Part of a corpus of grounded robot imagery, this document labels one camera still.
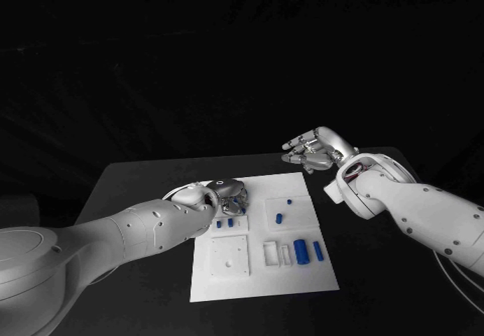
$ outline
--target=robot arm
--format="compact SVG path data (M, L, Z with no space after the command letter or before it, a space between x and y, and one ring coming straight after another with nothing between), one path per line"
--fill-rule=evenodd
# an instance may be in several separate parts
M324 191L364 219L387 210L403 233L484 277L484 208L442 189L414 182L403 166L383 154L358 149L325 127L293 138L282 161L305 171L335 163L335 179Z
M229 179L210 186L192 183L70 227L0 230L0 335L48 335L92 280L200 236L218 205L240 214L243 183Z

